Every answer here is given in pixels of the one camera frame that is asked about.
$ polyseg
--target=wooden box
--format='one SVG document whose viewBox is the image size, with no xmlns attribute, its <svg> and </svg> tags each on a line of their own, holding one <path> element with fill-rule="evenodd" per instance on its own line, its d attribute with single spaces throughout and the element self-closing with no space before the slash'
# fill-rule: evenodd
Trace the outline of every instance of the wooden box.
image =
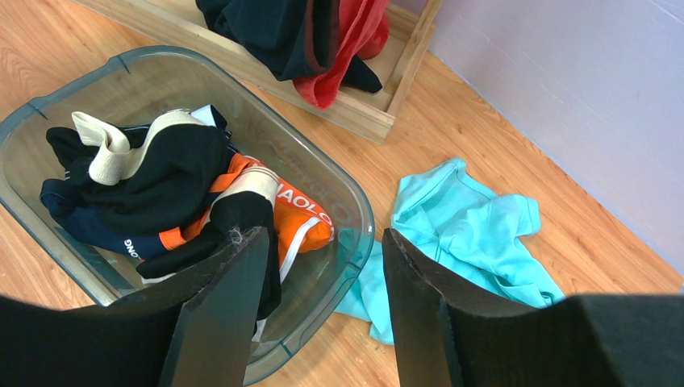
<svg viewBox="0 0 684 387">
<path fill-rule="evenodd" d="M 378 143 L 390 133 L 406 99 L 441 4 L 441 0 L 428 0 L 421 15 L 390 4 L 390 38 L 380 55 L 366 62 L 383 89 L 371 95 L 343 87 L 330 108 L 319 110 L 304 102 L 291 81 L 277 81 L 242 46 L 209 31 L 194 0 L 76 1 L 163 44 L 200 52 L 241 81 Z"/>
</svg>

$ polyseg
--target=lavender wall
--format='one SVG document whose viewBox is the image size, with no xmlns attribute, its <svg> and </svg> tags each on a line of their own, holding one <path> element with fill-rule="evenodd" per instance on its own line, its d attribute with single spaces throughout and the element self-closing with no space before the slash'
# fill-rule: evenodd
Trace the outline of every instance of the lavender wall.
<svg viewBox="0 0 684 387">
<path fill-rule="evenodd" d="M 444 0 L 432 44 L 680 273 L 682 20 L 684 0 Z"/>
</svg>

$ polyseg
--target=light blue cloth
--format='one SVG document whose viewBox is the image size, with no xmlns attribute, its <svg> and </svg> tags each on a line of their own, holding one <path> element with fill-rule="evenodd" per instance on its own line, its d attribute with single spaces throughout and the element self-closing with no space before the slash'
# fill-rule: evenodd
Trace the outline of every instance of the light blue cloth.
<svg viewBox="0 0 684 387">
<path fill-rule="evenodd" d="M 564 297 L 518 240 L 540 229 L 536 201 L 496 196 L 465 173 L 461 159 L 404 177 L 391 226 L 426 256 L 492 293 L 536 308 Z M 340 231 L 341 248 L 350 249 L 354 232 Z M 379 242 L 336 312 L 370 321 L 371 337 L 394 343 Z"/>
</svg>

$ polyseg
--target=wooden floor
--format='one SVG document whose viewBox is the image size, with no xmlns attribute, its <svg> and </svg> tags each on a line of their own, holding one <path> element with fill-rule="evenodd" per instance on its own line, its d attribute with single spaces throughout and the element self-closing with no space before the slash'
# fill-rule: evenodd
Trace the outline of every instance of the wooden floor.
<svg viewBox="0 0 684 387">
<path fill-rule="evenodd" d="M 68 0 L 0 2 L 0 118 L 120 52 L 155 42 Z M 524 239 L 566 293 L 675 293 L 682 277 L 604 210 L 434 56 L 419 70 L 388 140 L 378 146 L 263 94 L 367 193 L 378 235 L 398 179 L 458 156 L 498 194 L 536 198 L 542 230 Z M 0 293 L 53 308 L 90 299 L 0 209 Z M 369 325 L 334 314 L 261 385 L 398 385 L 394 350 Z"/>
</svg>

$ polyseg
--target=wooden crate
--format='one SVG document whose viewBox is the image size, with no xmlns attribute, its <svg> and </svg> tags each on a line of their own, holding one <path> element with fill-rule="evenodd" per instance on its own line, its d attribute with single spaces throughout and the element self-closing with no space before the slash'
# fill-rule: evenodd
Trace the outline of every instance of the wooden crate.
<svg viewBox="0 0 684 387">
<path fill-rule="evenodd" d="M 304 102 L 291 81 L 277 81 L 242 46 L 209 31 L 194 0 L 75 1 L 163 44 L 200 52 L 234 77 L 378 143 L 390 133 L 406 99 L 441 5 L 441 0 L 427 0 L 416 15 L 390 4 L 390 38 L 380 55 L 366 61 L 384 85 L 382 91 L 371 95 L 343 87 L 330 108 L 319 110 Z"/>
</svg>

